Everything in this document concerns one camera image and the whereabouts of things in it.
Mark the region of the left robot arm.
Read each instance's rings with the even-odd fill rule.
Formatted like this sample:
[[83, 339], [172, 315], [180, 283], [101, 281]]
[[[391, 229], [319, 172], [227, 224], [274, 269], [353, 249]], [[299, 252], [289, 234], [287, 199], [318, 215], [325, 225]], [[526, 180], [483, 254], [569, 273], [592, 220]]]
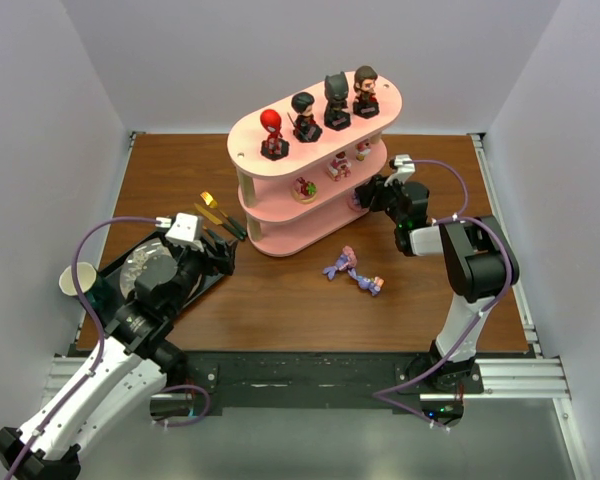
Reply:
[[233, 273], [236, 247], [219, 236], [182, 242], [158, 233], [104, 277], [102, 339], [38, 413], [0, 430], [8, 478], [77, 478], [82, 459], [126, 414], [184, 383], [186, 356], [167, 336], [208, 278]]

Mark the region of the black haired red figure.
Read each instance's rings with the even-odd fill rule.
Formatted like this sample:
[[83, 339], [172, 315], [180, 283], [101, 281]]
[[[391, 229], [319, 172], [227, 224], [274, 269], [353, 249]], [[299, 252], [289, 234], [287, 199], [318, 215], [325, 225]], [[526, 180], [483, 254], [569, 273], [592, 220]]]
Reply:
[[322, 135], [322, 128], [313, 113], [314, 102], [314, 96], [306, 91], [291, 98], [291, 108], [296, 114], [296, 118], [292, 120], [292, 133], [301, 143], [315, 143]]

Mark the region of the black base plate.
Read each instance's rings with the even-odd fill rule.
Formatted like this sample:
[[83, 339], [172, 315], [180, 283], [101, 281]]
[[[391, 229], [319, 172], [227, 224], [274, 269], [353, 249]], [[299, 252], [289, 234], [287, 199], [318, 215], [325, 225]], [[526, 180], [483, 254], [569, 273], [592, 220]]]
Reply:
[[193, 383], [225, 408], [381, 409], [379, 390], [409, 383], [427, 353], [188, 351]]

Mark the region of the purple bunny pink cotton candy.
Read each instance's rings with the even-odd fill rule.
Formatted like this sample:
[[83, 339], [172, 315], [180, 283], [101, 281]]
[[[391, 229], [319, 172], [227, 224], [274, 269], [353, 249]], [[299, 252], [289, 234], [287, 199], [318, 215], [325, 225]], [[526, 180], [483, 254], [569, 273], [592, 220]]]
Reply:
[[322, 270], [322, 274], [326, 275], [329, 280], [333, 280], [337, 273], [354, 269], [357, 266], [357, 263], [358, 261], [354, 249], [346, 245], [342, 248], [335, 263], [325, 267]]

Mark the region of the brown haired hero figure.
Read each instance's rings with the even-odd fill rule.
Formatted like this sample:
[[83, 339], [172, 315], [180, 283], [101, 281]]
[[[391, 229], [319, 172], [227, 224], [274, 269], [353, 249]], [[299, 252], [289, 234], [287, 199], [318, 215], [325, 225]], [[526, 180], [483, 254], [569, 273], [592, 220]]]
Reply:
[[354, 74], [353, 112], [362, 118], [369, 119], [379, 114], [379, 103], [375, 94], [378, 74], [368, 65], [360, 66]]

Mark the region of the pink three-tier shelf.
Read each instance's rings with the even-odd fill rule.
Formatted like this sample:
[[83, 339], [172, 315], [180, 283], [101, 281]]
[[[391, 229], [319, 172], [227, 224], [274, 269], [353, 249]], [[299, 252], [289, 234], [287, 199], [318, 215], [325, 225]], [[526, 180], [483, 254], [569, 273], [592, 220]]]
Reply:
[[[259, 111], [234, 124], [227, 150], [238, 176], [238, 198], [246, 214], [248, 236], [257, 250], [269, 256], [290, 256], [362, 216], [362, 211], [348, 206], [348, 198], [385, 166], [388, 153], [381, 136], [402, 110], [400, 91], [385, 77], [376, 81], [376, 97], [378, 115], [370, 119], [353, 115], [350, 127], [341, 131], [324, 128], [315, 143], [301, 143], [293, 136], [290, 98], [272, 103], [271, 109], [283, 118], [281, 132], [289, 142], [288, 155], [276, 161], [261, 155], [266, 133]], [[371, 151], [364, 161], [357, 161], [356, 145], [365, 140]], [[327, 165], [341, 151], [351, 163], [351, 175], [333, 181]], [[298, 177], [316, 184], [313, 202], [303, 204], [294, 199], [291, 187]]]

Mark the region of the purple bunny pink donut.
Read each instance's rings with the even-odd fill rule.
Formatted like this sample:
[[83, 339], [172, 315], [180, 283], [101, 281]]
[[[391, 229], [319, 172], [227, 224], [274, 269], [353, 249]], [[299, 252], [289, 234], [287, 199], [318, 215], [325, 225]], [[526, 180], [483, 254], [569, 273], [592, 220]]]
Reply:
[[356, 192], [352, 192], [351, 195], [348, 198], [348, 206], [353, 210], [353, 211], [361, 211], [362, 207], [360, 205], [360, 201], [359, 201], [359, 197], [356, 194]]

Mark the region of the red spider hero figure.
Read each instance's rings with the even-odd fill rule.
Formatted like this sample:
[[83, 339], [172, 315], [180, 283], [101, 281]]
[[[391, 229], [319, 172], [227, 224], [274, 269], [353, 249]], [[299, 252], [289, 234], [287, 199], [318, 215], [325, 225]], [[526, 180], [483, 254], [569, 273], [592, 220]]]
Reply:
[[281, 127], [282, 118], [276, 110], [265, 109], [260, 114], [260, 123], [267, 132], [267, 137], [261, 142], [261, 155], [276, 161], [289, 153], [289, 142], [283, 138]]

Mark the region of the purple bunny with cake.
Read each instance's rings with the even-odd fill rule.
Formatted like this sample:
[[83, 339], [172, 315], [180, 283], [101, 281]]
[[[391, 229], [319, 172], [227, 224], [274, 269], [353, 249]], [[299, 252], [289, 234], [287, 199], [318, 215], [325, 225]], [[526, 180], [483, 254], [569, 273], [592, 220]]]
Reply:
[[367, 277], [359, 274], [356, 269], [350, 269], [348, 273], [357, 282], [359, 288], [369, 291], [372, 296], [376, 296], [381, 292], [384, 285], [384, 280], [381, 277]]

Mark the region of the white paper cup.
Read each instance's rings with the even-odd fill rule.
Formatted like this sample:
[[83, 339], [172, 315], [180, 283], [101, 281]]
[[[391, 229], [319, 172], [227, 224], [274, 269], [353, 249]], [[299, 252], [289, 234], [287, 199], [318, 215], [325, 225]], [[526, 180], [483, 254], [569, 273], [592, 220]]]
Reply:
[[81, 283], [89, 279], [95, 273], [97, 273], [97, 271], [92, 264], [88, 262], [78, 262], [75, 268], [68, 266], [62, 272], [58, 280], [58, 286], [64, 295], [76, 298], [78, 293], [74, 279], [77, 279], [77, 283], [82, 290]]

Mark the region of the pink bear cake square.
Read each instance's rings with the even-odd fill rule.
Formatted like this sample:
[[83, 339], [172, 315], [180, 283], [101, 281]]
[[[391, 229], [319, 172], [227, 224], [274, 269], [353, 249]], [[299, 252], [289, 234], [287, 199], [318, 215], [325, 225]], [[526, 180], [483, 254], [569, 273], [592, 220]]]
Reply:
[[341, 151], [327, 165], [327, 173], [333, 181], [340, 181], [351, 175], [351, 163], [345, 151]]

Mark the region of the black rectangular tray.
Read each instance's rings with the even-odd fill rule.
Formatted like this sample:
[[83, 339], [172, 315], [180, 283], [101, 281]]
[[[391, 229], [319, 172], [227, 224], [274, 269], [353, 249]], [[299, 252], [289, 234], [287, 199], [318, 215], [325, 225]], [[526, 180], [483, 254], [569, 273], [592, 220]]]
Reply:
[[[202, 230], [201, 239], [209, 243], [218, 237], [229, 242], [208, 228]], [[123, 298], [119, 288], [123, 261], [135, 247], [153, 238], [159, 238], [169, 249], [170, 244], [164, 237], [164, 231], [157, 229], [111, 264], [97, 271], [115, 291], [115, 297], [101, 315], [94, 311], [102, 326], [110, 329], [125, 328], [135, 334], [144, 330], [169, 329], [184, 309], [221, 279], [229, 276], [207, 275], [201, 276], [194, 285], [170, 285], [169, 279], [174, 274], [176, 262], [169, 249], [171, 257], [153, 257], [145, 263], [142, 273], [135, 280], [133, 290], [127, 298]]]

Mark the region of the ice cream cone bear toy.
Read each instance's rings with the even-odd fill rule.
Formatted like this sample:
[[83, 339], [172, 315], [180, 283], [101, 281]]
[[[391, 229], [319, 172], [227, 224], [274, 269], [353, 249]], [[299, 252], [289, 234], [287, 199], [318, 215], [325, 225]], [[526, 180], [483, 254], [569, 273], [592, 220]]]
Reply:
[[371, 146], [368, 140], [362, 141], [356, 145], [356, 160], [364, 161], [366, 156], [370, 153]]

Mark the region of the dark bat hero figure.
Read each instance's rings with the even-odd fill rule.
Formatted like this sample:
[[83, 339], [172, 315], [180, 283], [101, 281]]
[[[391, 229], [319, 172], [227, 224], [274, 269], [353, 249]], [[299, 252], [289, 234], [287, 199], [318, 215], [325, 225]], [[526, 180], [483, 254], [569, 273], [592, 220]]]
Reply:
[[350, 113], [347, 111], [349, 84], [343, 71], [325, 77], [324, 95], [326, 99], [325, 126], [335, 131], [348, 128], [351, 125]]

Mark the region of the pink bear strawberry tart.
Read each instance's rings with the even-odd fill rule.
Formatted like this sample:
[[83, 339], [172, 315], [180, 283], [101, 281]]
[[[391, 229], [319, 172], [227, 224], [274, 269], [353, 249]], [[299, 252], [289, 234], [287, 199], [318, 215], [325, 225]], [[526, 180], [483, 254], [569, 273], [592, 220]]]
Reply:
[[315, 200], [318, 189], [314, 182], [298, 177], [292, 184], [291, 192], [296, 201], [307, 204]]

